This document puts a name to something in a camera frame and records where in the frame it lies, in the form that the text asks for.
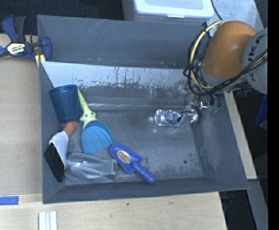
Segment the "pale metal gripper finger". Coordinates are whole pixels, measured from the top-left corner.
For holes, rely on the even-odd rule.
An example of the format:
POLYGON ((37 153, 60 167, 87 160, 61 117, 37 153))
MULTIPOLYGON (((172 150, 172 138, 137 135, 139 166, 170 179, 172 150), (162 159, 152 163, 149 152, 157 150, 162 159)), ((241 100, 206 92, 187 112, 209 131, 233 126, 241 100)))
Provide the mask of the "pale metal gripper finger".
POLYGON ((203 102, 203 101, 195 101, 191 103, 187 103, 185 106, 186 112, 194 112, 194 111, 207 111, 208 108, 211 106, 211 103, 209 102, 203 102))
POLYGON ((198 118, 199 116, 197 113, 183 112, 178 121, 178 127, 189 127, 194 125, 198 122, 198 118))

